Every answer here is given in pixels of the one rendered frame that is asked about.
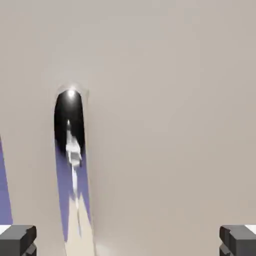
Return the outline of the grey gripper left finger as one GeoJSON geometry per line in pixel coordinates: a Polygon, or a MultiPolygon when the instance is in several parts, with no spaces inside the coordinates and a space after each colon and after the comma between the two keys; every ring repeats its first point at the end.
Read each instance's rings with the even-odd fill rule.
{"type": "Polygon", "coordinates": [[[0,225],[0,256],[37,256],[35,225],[0,225]]]}

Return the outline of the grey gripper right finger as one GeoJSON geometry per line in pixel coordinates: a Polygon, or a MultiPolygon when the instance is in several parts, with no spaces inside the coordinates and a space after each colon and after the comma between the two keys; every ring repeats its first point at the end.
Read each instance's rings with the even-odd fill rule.
{"type": "Polygon", "coordinates": [[[256,256],[256,224],[222,225],[219,256],[256,256]]]}

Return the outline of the beige cabinet door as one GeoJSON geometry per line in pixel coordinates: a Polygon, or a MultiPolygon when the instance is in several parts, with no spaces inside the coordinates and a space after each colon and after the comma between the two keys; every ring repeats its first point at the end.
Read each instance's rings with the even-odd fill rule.
{"type": "Polygon", "coordinates": [[[65,256],[54,108],[89,91],[96,256],[219,256],[256,224],[256,0],[0,0],[13,221],[65,256]]]}

